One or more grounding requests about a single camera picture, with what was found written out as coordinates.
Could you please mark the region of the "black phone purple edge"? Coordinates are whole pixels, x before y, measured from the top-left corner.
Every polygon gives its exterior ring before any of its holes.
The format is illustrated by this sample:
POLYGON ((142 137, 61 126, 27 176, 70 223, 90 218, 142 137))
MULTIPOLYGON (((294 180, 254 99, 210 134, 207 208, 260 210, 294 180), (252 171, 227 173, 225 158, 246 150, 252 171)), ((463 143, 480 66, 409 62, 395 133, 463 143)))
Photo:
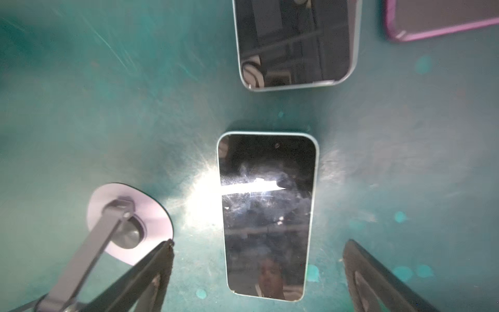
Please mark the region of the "black phone purple edge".
POLYGON ((498 25, 498 0, 387 0, 389 38, 410 42, 498 25))

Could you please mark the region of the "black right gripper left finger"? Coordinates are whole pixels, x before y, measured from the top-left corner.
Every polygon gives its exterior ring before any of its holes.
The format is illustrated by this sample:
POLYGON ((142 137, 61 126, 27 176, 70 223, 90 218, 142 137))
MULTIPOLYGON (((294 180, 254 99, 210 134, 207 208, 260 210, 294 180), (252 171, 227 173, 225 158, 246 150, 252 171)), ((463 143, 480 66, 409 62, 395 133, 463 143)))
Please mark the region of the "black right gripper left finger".
POLYGON ((164 241, 81 311, 161 311, 174 262, 174 242, 164 241))

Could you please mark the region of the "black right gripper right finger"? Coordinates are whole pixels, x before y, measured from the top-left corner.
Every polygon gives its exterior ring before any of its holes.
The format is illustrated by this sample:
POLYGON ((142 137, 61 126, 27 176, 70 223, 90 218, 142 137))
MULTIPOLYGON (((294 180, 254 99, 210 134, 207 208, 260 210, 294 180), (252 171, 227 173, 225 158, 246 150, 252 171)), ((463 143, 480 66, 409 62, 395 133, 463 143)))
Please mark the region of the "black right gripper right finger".
POLYGON ((356 311, 432 311, 438 309, 410 289, 355 240, 343 250, 348 291, 356 311))

